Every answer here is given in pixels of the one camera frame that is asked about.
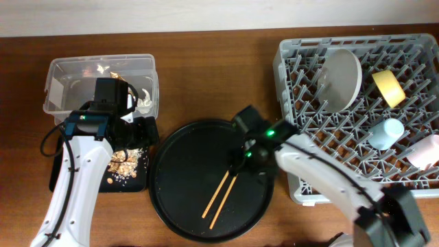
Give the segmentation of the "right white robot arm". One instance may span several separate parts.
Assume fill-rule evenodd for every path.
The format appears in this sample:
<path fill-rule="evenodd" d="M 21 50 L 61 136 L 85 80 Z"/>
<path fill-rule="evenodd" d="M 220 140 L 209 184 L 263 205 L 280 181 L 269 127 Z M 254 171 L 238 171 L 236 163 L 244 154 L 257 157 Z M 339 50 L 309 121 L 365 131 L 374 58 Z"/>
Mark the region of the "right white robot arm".
<path fill-rule="evenodd" d="M 353 234 L 342 233 L 331 246 L 421 247 L 431 241 L 409 189 L 384 187 L 355 173 L 287 121 L 272 125 L 236 116 L 232 123 L 244 134 L 244 159 L 236 172 L 279 167 L 309 183 L 352 222 Z"/>

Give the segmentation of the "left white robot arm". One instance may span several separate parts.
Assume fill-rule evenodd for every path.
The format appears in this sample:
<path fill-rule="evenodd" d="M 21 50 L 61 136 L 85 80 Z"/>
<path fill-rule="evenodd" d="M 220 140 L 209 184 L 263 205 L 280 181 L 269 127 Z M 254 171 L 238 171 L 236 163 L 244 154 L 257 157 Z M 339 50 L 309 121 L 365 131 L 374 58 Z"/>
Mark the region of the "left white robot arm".
<path fill-rule="evenodd" d="M 127 122 L 110 112 L 75 110 L 60 127 L 62 165 L 32 246 L 89 246 L 100 183 L 115 152 L 158 143 L 154 117 Z"/>

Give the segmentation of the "grey round plate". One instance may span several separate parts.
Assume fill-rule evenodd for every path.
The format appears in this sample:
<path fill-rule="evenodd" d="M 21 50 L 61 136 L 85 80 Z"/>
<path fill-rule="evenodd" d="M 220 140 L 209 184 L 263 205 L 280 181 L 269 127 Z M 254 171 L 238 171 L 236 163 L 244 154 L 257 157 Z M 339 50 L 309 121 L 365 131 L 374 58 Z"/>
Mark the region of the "grey round plate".
<path fill-rule="evenodd" d="M 329 113 L 346 110 L 357 98 L 362 83 L 361 64 L 357 56 L 339 49 L 325 60 L 318 78 L 318 100 L 327 102 L 324 109 Z"/>

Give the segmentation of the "wooden chopstick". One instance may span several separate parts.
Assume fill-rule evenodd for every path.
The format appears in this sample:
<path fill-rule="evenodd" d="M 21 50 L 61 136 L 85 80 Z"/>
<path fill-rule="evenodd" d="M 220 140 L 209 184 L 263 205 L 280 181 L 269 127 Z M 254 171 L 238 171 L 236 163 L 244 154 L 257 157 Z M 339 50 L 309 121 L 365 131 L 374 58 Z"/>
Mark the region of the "wooden chopstick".
<path fill-rule="evenodd" d="M 228 176 L 229 176 L 229 171 L 227 170 L 226 173 L 224 174 L 222 180 L 220 181 L 219 185 L 217 186 L 217 189 L 215 190 L 214 194 L 212 195 L 209 203 L 207 204 L 207 206 L 202 214 L 202 218 L 206 217 L 207 213 L 209 212 L 212 204 L 215 202 L 215 199 L 216 199 L 218 193 L 220 192 L 223 184 L 225 183 L 226 179 L 228 178 Z"/>
<path fill-rule="evenodd" d="M 231 191 L 233 190 L 233 187 L 235 185 L 236 180 L 237 180 L 237 176 L 233 176 L 231 179 L 231 182 L 228 185 L 228 188 L 227 188 L 227 190 L 226 190 L 226 192 L 225 192 L 225 194 L 224 194 L 224 196 L 223 196 L 223 198 L 222 198 L 222 200 L 217 208 L 217 211 L 215 212 L 215 215 L 213 216 L 213 219 L 211 220 L 211 223 L 209 225 L 210 230 L 213 230 L 213 228 L 215 227 L 217 219 L 220 216 L 222 209 L 223 209 L 224 205 L 226 204 L 226 201 L 227 201 Z"/>

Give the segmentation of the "white tissue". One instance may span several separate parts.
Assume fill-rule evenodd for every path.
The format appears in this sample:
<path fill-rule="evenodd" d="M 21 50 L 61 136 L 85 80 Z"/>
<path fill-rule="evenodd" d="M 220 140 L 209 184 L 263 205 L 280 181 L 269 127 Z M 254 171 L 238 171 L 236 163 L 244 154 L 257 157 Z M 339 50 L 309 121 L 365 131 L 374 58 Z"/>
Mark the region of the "white tissue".
<path fill-rule="evenodd" d="M 143 99 L 138 99 L 137 110 L 141 114 L 147 114 L 152 108 L 152 100 L 149 92 L 146 89 L 142 89 L 142 91 L 145 93 L 145 97 Z"/>

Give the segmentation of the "food scraps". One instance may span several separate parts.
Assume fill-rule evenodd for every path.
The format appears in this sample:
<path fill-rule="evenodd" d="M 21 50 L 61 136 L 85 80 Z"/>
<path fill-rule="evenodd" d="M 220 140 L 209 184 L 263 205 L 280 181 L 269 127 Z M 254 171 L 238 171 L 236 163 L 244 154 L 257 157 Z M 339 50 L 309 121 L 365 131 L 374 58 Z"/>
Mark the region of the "food scraps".
<path fill-rule="evenodd" d="M 122 150 L 115 152 L 108 164 L 107 171 L 112 178 L 108 178 L 109 184 L 115 182 L 127 183 L 127 180 L 136 178 L 139 174 L 140 162 L 143 161 L 144 151 L 141 148 Z"/>

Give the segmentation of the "yellow bowl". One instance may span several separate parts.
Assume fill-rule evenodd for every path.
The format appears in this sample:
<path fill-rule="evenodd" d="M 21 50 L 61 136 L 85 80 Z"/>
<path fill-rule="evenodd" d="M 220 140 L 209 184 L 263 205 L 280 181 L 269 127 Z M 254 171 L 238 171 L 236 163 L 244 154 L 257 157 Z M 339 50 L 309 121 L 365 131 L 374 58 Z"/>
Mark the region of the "yellow bowl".
<path fill-rule="evenodd" d="M 374 73 L 372 78 L 390 108 L 395 108 L 405 99 L 403 88 L 391 70 Z"/>

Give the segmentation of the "blue cup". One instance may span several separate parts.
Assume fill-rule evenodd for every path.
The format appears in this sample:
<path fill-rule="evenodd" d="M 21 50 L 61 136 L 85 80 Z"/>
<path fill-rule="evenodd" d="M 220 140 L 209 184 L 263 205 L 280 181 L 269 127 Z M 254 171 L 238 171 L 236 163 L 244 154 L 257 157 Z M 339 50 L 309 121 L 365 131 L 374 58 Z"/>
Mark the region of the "blue cup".
<path fill-rule="evenodd" d="M 395 144 L 405 132 L 404 125 L 395 118 L 386 119 L 373 126 L 368 143 L 375 149 L 387 150 Z"/>

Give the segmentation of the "pink cup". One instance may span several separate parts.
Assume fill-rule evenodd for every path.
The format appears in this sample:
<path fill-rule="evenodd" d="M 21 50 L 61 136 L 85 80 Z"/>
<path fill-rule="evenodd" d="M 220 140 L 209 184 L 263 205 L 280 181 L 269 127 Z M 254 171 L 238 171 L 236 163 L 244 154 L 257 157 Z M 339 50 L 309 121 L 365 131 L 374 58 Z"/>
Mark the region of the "pink cup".
<path fill-rule="evenodd" d="M 431 134 L 410 147 L 408 161 L 421 170 L 429 169 L 438 162 L 438 135 Z"/>

